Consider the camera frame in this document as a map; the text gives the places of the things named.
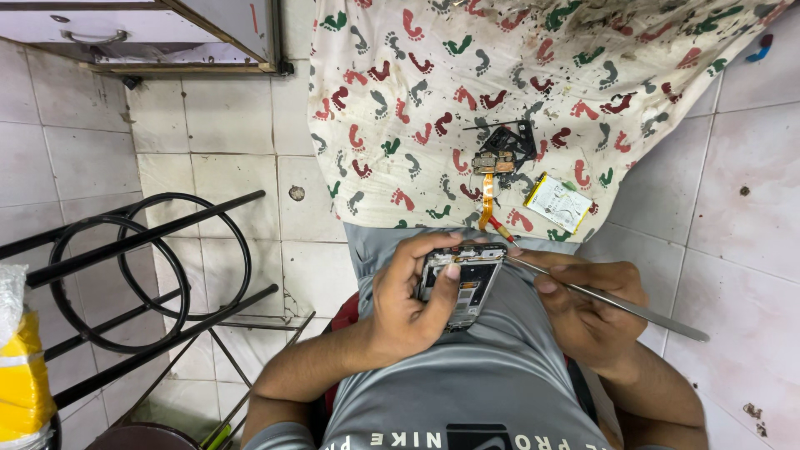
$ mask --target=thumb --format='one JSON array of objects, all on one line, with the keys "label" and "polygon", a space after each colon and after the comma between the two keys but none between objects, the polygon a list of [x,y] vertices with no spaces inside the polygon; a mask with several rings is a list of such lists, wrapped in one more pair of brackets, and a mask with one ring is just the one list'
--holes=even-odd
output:
[{"label": "thumb", "polygon": [[534,279],[534,287],[553,328],[574,326],[579,318],[572,296],[564,285],[549,275],[539,275]]},{"label": "thumb", "polygon": [[460,280],[461,266],[458,264],[447,264],[439,272],[434,288],[430,291],[430,300],[419,316],[423,327],[444,329],[458,298]]}]

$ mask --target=phone battery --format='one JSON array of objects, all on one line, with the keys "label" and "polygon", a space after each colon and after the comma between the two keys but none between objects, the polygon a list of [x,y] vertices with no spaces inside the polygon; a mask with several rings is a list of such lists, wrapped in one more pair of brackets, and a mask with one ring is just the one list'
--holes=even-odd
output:
[{"label": "phone battery", "polygon": [[545,172],[523,205],[574,235],[592,206],[592,200]]}]

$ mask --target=black metal ring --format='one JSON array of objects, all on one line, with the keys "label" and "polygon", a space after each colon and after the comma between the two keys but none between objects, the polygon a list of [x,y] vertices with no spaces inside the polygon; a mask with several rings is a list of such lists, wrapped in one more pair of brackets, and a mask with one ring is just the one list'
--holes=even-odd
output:
[{"label": "black metal ring", "polygon": [[[62,236],[56,241],[55,245],[53,246],[53,250],[50,251],[50,264],[58,263],[61,261],[61,257],[64,254],[64,249],[66,245],[72,239],[72,237],[78,233],[80,230],[84,228],[92,227],[94,225],[98,225],[100,223],[112,223],[114,225],[119,225],[120,228],[126,229],[131,228],[136,232],[142,232],[147,230],[147,227],[134,222],[133,220],[126,219],[124,217],[120,217],[117,215],[96,215],[94,217],[89,217],[83,220],[80,220],[72,225],[69,225],[66,230],[64,230]],[[178,261],[178,257],[172,252],[172,249],[164,243],[161,239],[156,239],[152,242],[153,245],[156,246],[158,250],[166,257],[166,259],[170,262],[170,266],[172,266],[172,270],[175,271],[175,275],[178,277],[178,286],[181,289],[181,311],[176,315],[176,322],[175,325],[172,327],[170,332],[166,333],[164,337],[152,344],[147,345],[123,345],[116,342],[111,342],[106,338],[100,336],[99,334],[92,331],[91,327],[89,327],[86,322],[84,322],[78,314],[75,313],[75,310],[70,305],[70,301],[66,298],[66,290],[64,289],[64,280],[60,279],[54,283],[50,284],[50,291],[53,292],[53,299],[55,300],[56,306],[64,315],[64,318],[67,322],[70,323],[78,333],[85,338],[86,340],[90,341],[93,344],[98,345],[100,348],[105,348],[106,350],[110,350],[112,352],[117,353],[139,353],[149,350],[161,343],[165,343],[168,340],[171,340],[174,336],[176,336],[180,331],[183,324],[186,322],[186,317],[189,314],[189,305],[190,305],[190,297],[189,297],[189,280],[186,278],[186,273],[183,271],[183,266],[181,266],[180,261]]]},{"label": "black metal ring", "polygon": [[[165,192],[163,194],[151,195],[150,197],[147,197],[146,199],[137,203],[136,206],[128,212],[127,218],[132,220],[133,217],[136,216],[136,214],[139,213],[143,208],[152,206],[156,203],[165,202],[166,200],[174,200],[174,199],[188,200],[190,202],[197,203],[198,205],[206,208],[214,206],[213,203],[201,199],[196,195],[185,194],[182,192]],[[239,288],[239,292],[236,293],[234,299],[231,300],[230,303],[227,304],[227,306],[220,308],[217,311],[208,312],[206,314],[189,314],[186,316],[186,320],[189,320],[190,322],[208,319],[212,315],[215,315],[222,310],[236,306],[239,303],[239,300],[241,300],[245,296],[245,293],[247,292],[247,287],[250,285],[250,277],[252,273],[253,262],[250,257],[250,249],[247,246],[247,241],[245,240],[245,236],[242,234],[242,231],[239,230],[239,227],[236,225],[236,222],[234,222],[228,216],[228,214],[223,212],[217,215],[217,217],[219,217],[220,219],[222,219],[223,222],[225,222],[228,228],[230,228],[230,230],[234,233],[234,237],[236,238],[236,240],[239,242],[239,246],[242,249],[242,254],[244,255],[245,259],[245,276],[244,279],[242,280],[242,286]],[[127,229],[120,227],[119,233],[117,234],[117,240],[124,239],[126,234],[127,234]],[[128,282],[130,288],[133,289],[134,292],[136,292],[136,295],[138,295],[139,299],[141,299],[142,302],[144,302],[147,305],[150,305],[151,309],[153,309],[154,311],[158,311],[167,317],[171,317],[173,319],[178,317],[177,312],[172,311],[171,309],[168,309],[166,307],[163,307],[162,305],[154,303],[153,300],[144,292],[144,290],[142,290],[142,287],[139,286],[139,283],[137,283],[136,279],[134,279],[134,277],[130,274],[130,269],[128,268],[128,263],[125,259],[124,253],[118,256],[118,261],[119,261],[119,270],[122,271],[122,276],[125,278],[125,281]]]}]

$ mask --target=drawer handle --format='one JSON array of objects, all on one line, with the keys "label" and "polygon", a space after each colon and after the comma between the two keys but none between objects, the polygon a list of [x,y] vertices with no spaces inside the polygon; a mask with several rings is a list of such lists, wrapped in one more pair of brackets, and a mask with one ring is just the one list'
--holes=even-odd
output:
[{"label": "drawer handle", "polygon": [[97,45],[97,44],[111,44],[112,42],[122,42],[128,39],[128,32],[125,30],[117,30],[117,35],[113,38],[108,38],[105,41],[82,41],[80,39],[76,39],[72,35],[72,31],[61,30],[61,37],[64,39],[69,39],[72,42],[77,44],[90,44],[90,45]]}]

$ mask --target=footprint pattern cloth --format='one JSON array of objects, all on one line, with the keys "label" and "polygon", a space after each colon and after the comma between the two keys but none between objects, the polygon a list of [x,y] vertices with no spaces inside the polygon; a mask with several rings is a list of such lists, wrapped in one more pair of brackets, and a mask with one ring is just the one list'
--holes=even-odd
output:
[{"label": "footprint pattern cloth", "polygon": [[[538,157],[494,189],[494,216],[515,235],[585,242],[625,173],[789,4],[317,0],[308,120],[331,213],[477,227],[470,162],[486,125],[529,119]],[[594,201],[575,235],[522,205],[543,171]]]}]

